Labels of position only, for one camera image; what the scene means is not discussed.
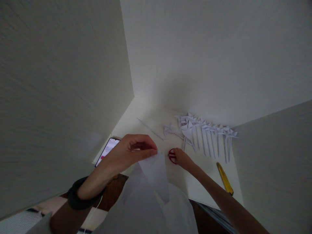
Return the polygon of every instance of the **brown wooden surface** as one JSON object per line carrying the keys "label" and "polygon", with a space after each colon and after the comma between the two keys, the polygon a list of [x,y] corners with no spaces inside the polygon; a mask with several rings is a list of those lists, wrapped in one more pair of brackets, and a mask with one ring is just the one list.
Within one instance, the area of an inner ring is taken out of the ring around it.
{"label": "brown wooden surface", "polygon": [[[107,189],[103,194],[103,199],[98,209],[109,211],[110,208],[116,203],[119,195],[121,194],[124,184],[128,177],[122,174],[115,176],[112,181],[107,185]],[[228,232],[218,224],[209,214],[207,214],[195,201],[190,200],[190,203],[194,210],[194,215],[197,223],[197,229],[199,234],[216,233],[216,234],[227,234]]]}

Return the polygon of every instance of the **black wristband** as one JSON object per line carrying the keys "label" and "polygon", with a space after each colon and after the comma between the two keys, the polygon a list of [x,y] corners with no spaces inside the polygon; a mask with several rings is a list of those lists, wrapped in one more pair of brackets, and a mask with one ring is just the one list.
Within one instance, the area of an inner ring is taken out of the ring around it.
{"label": "black wristband", "polygon": [[74,210],[85,210],[93,206],[93,204],[103,195],[106,190],[105,187],[99,195],[90,200],[81,200],[77,195],[77,191],[87,178],[88,177],[84,177],[77,180],[67,192],[69,206]]}

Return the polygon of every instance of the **yellow utility knife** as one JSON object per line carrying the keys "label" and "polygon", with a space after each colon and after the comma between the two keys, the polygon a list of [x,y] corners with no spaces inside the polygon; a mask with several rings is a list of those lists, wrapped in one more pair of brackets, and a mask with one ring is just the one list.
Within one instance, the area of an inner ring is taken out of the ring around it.
{"label": "yellow utility knife", "polygon": [[220,172],[220,176],[222,178],[222,181],[223,181],[223,184],[224,184],[224,187],[225,187],[225,190],[231,194],[231,196],[233,196],[234,194],[234,191],[230,185],[230,182],[228,181],[228,178],[223,170],[223,168],[221,167],[221,164],[217,162],[217,167],[218,167],[218,170]]}

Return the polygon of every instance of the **white cable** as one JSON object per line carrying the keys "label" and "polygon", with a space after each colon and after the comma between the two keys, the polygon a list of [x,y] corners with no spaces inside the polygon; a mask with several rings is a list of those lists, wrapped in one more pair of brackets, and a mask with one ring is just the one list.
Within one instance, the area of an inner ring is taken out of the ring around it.
{"label": "white cable", "polygon": [[89,218],[88,222],[87,222],[86,225],[85,225],[84,234],[85,234],[85,231],[86,231],[86,229],[87,229],[87,227],[88,227],[88,224],[89,224],[89,222],[90,222],[90,220],[91,220],[91,218],[92,218],[92,216],[93,216],[95,210],[92,212],[92,214],[90,215],[90,218]]}

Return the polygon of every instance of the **white wall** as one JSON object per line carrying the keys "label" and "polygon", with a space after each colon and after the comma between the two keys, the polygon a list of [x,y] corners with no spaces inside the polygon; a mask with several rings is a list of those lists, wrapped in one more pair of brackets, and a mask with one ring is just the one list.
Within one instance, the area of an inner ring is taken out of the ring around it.
{"label": "white wall", "polygon": [[134,94],[239,125],[312,99],[310,0],[121,0]]}
{"label": "white wall", "polygon": [[311,233],[312,100],[237,129],[245,207],[272,233]]}
{"label": "white wall", "polygon": [[6,2],[0,218],[89,174],[134,96],[118,1]]}

